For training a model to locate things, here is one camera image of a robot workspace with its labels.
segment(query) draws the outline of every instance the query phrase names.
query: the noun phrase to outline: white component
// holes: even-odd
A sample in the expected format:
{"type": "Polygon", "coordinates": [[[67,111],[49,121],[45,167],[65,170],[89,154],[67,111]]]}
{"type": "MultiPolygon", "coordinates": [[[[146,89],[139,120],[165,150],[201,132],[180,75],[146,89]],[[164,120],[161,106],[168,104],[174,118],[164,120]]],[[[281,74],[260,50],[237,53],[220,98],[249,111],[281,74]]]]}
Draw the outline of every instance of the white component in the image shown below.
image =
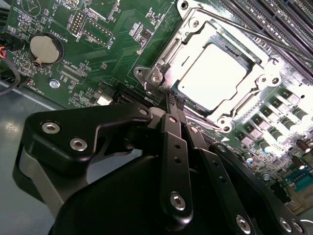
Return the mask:
{"type": "Polygon", "coordinates": [[[221,142],[226,142],[226,141],[230,141],[229,138],[224,137],[224,139],[221,140],[221,142]]]}
{"type": "Polygon", "coordinates": [[[271,120],[272,122],[277,122],[279,120],[279,116],[276,113],[271,113],[268,116],[268,119],[271,120]]]}
{"type": "Polygon", "coordinates": [[[253,143],[253,140],[249,139],[248,137],[244,137],[240,142],[249,146],[253,143]]]}
{"type": "Polygon", "coordinates": [[[250,133],[251,136],[253,136],[254,138],[259,138],[263,135],[263,133],[257,129],[254,129],[251,133],[250,133]]]}
{"type": "Polygon", "coordinates": [[[181,80],[179,90],[207,110],[214,110],[221,101],[235,95],[236,86],[245,75],[245,68],[235,59],[210,44],[181,80]]]}
{"type": "Polygon", "coordinates": [[[271,127],[271,125],[268,124],[266,121],[262,121],[262,122],[259,124],[259,127],[262,128],[263,130],[266,130],[266,131],[267,131],[267,130],[271,127]]]}
{"type": "Polygon", "coordinates": [[[287,100],[293,105],[297,105],[300,102],[300,98],[295,94],[292,94],[289,98],[287,98],[287,100]]]}
{"type": "Polygon", "coordinates": [[[281,104],[277,109],[283,114],[287,114],[290,111],[290,108],[286,104],[281,104]]]}
{"type": "Polygon", "coordinates": [[[97,101],[97,103],[101,106],[106,106],[111,104],[113,99],[111,97],[108,97],[107,95],[101,95],[97,101]]]}

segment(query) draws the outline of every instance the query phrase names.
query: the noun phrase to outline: black cable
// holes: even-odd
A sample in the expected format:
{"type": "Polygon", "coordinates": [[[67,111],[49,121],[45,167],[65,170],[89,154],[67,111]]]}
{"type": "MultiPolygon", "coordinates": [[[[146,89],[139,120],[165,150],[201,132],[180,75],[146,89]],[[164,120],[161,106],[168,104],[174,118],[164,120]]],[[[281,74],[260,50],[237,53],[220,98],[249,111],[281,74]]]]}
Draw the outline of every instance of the black cable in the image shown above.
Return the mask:
{"type": "Polygon", "coordinates": [[[2,60],[12,70],[12,72],[15,75],[15,79],[14,79],[14,82],[11,84],[11,86],[9,86],[8,88],[6,88],[3,91],[0,91],[0,95],[7,94],[8,92],[10,92],[14,88],[16,88],[19,85],[19,83],[21,82],[21,75],[20,75],[18,69],[16,68],[15,64],[13,63],[13,61],[11,59],[9,59],[8,57],[6,57],[2,60]]]}
{"type": "Polygon", "coordinates": [[[273,39],[271,39],[271,38],[269,38],[269,37],[267,37],[267,36],[265,36],[263,34],[260,34],[258,32],[253,31],[253,30],[245,28],[244,26],[242,26],[242,25],[240,25],[238,23],[235,23],[235,22],[233,22],[233,21],[231,21],[229,19],[226,19],[226,18],[224,18],[222,16],[216,15],[216,14],[214,14],[212,12],[206,11],[205,13],[207,15],[209,15],[210,17],[212,17],[212,18],[215,18],[215,19],[217,19],[219,21],[222,21],[222,22],[224,22],[224,23],[226,23],[228,25],[231,25],[231,26],[233,26],[233,27],[235,27],[235,28],[237,28],[237,29],[239,29],[239,30],[241,30],[243,32],[246,32],[246,33],[251,34],[251,35],[253,35],[255,37],[258,37],[258,38],[260,38],[260,39],[262,39],[262,40],[264,40],[264,41],[266,41],[266,42],[268,42],[268,43],[270,43],[270,44],[272,44],[274,46],[277,46],[277,47],[279,47],[279,48],[281,48],[281,49],[283,49],[283,50],[285,50],[287,52],[290,52],[292,54],[295,54],[295,55],[301,57],[302,59],[304,59],[304,60],[306,60],[308,62],[313,63],[313,58],[307,57],[306,55],[300,53],[297,49],[295,49],[293,47],[287,46],[287,45],[285,45],[283,43],[280,43],[280,42],[278,42],[276,40],[273,40],[273,39]]]}

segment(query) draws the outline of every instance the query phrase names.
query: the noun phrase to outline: mounting hole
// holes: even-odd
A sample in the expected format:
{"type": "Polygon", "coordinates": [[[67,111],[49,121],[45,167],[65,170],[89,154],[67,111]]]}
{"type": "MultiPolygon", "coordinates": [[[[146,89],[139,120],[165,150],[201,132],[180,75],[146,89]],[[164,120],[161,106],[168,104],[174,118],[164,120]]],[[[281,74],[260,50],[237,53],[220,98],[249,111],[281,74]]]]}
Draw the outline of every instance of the mounting hole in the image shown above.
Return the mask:
{"type": "Polygon", "coordinates": [[[144,109],[139,109],[139,112],[143,115],[148,115],[149,113],[144,109]]]}
{"type": "Polygon", "coordinates": [[[214,166],[216,166],[216,167],[219,167],[219,166],[220,166],[216,161],[213,161],[213,164],[214,164],[214,166]]]}
{"type": "Polygon", "coordinates": [[[186,10],[186,9],[188,8],[188,2],[183,1],[183,2],[181,3],[180,7],[181,7],[182,10],[186,10]]]}
{"type": "Polygon", "coordinates": [[[143,76],[143,70],[137,70],[137,75],[139,76],[139,77],[142,77],[143,76]]]}
{"type": "Polygon", "coordinates": [[[276,85],[277,83],[279,83],[279,78],[278,78],[278,77],[274,78],[274,79],[272,80],[272,83],[273,83],[274,85],[276,85]]]}
{"type": "Polygon", "coordinates": [[[175,161],[177,164],[181,164],[181,160],[180,160],[178,157],[174,157],[174,161],[175,161]]]}
{"type": "Polygon", "coordinates": [[[230,127],[229,126],[224,127],[224,131],[230,131],[230,127]]]}
{"type": "Polygon", "coordinates": [[[221,181],[222,183],[224,183],[224,184],[227,183],[226,179],[225,179],[224,177],[222,177],[222,176],[220,176],[220,181],[221,181]]]}

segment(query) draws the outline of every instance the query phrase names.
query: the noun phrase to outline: black metal bracket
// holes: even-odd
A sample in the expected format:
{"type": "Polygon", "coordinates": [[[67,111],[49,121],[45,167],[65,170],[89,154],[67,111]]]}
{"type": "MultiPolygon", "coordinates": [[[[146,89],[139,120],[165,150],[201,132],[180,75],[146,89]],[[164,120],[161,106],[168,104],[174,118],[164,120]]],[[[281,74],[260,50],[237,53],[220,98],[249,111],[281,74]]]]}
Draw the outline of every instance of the black metal bracket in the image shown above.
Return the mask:
{"type": "MultiPolygon", "coordinates": [[[[116,189],[115,196],[109,198],[119,203],[124,200],[128,188],[147,190],[152,195],[150,199],[144,192],[129,191],[135,205],[141,206],[134,212],[139,220],[150,216],[149,221],[156,219],[156,224],[168,231],[184,233],[200,224],[201,231],[206,231],[206,224],[210,223],[204,218],[212,212],[202,211],[198,201],[193,199],[195,190],[197,199],[206,202],[199,194],[198,186],[190,183],[190,172],[196,172],[193,182],[200,177],[206,192],[215,198],[206,203],[213,203],[214,208],[218,208],[219,212],[215,213],[223,221],[225,233],[253,235],[262,231],[269,235],[308,235],[301,221],[224,145],[214,143],[208,147],[200,131],[185,123],[182,107],[178,108],[177,102],[169,95],[168,110],[161,118],[135,103],[34,114],[25,123],[15,180],[23,190],[44,201],[54,216],[62,212],[57,217],[60,227],[56,231],[63,230],[60,228],[65,226],[62,223],[64,216],[84,214],[95,204],[103,206],[102,214],[110,207],[111,212],[119,208],[121,216],[128,215],[124,206],[130,210],[137,207],[129,203],[114,207],[99,197],[99,193],[113,193],[116,189]],[[145,156],[112,176],[87,184],[89,164],[132,149],[142,149],[145,156]],[[194,164],[198,166],[197,170],[190,169],[194,164]],[[84,208],[80,202],[87,197],[88,207],[84,208]],[[154,205],[150,209],[156,209],[155,218],[143,206],[150,200],[154,205]]],[[[97,207],[92,215],[98,218],[97,207]]]]}
{"type": "Polygon", "coordinates": [[[251,218],[265,234],[308,235],[295,216],[242,162],[223,144],[214,143],[209,150],[220,156],[239,198],[251,218]]]}

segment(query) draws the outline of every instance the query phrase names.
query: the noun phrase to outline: metal pin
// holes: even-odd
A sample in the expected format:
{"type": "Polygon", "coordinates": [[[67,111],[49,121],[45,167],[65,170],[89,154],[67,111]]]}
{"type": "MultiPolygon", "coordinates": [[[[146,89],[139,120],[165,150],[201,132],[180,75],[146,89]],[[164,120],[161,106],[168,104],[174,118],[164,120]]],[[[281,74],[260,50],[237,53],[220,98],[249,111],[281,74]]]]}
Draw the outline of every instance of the metal pin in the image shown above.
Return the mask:
{"type": "Polygon", "coordinates": [[[245,233],[250,234],[251,233],[251,227],[249,223],[240,215],[237,216],[236,222],[238,227],[245,233]]]}
{"type": "Polygon", "coordinates": [[[84,141],[81,138],[73,138],[70,142],[69,145],[72,149],[82,152],[85,151],[88,147],[86,141],[84,141]]]}
{"type": "Polygon", "coordinates": [[[46,122],[42,124],[42,129],[47,134],[57,134],[61,131],[61,128],[58,124],[54,122],[46,122]]]}
{"type": "Polygon", "coordinates": [[[178,211],[183,211],[184,209],[186,209],[185,200],[183,199],[182,196],[180,196],[177,193],[173,193],[171,195],[171,203],[172,203],[173,207],[178,211]]]}

